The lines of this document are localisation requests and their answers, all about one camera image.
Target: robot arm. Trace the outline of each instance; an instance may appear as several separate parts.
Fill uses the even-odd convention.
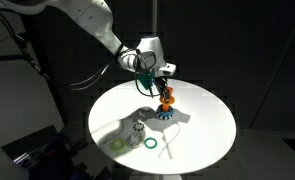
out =
[[[112,12],[104,0],[0,0],[0,9],[26,15],[38,14],[46,6],[53,6],[65,12],[114,54],[123,69],[138,74],[152,74],[158,79],[155,81],[157,89],[166,89],[163,87],[166,83],[161,82],[166,78],[161,77],[173,75],[176,66],[165,62],[159,38],[142,38],[134,50],[123,46],[111,30]]]

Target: small object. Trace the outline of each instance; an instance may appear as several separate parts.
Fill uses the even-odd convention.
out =
[[[134,132],[126,138],[126,145],[129,148],[136,148],[144,141],[144,137],[139,132]]]
[[[140,132],[144,130],[145,126],[143,123],[136,123],[133,128],[135,131]]]
[[[115,139],[110,144],[110,149],[114,152],[120,152],[125,148],[125,140],[123,139]]]
[[[162,104],[161,104],[158,106],[156,113],[160,119],[169,120],[170,118],[173,117],[174,109],[171,106],[169,106],[169,111],[164,112],[162,111]]]
[[[147,142],[148,141],[154,141],[155,144],[153,146],[148,146],[147,145]],[[149,137],[149,138],[145,139],[145,142],[144,143],[145,143],[146,148],[148,148],[148,149],[154,149],[155,147],[157,147],[157,141],[156,141],[155,138],[152,138],[152,137]]]

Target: round table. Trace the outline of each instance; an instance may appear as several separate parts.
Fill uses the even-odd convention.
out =
[[[140,90],[149,94],[138,82]],[[143,96],[135,81],[118,85],[104,93],[93,105],[89,130],[98,147],[111,159],[131,169],[181,179],[179,174],[195,172],[219,161],[236,137],[236,124],[228,107],[209,91],[180,80],[168,79],[175,103],[173,117],[161,120],[156,110],[159,96]],[[157,146],[122,146],[111,150],[115,139],[126,140],[143,124],[143,139],[154,138]],[[146,142],[153,146],[153,141]]]

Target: metal pole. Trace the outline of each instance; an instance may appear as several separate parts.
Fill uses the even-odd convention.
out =
[[[153,0],[153,35],[156,36],[157,35],[157,4],[158,4],[158,0]]]

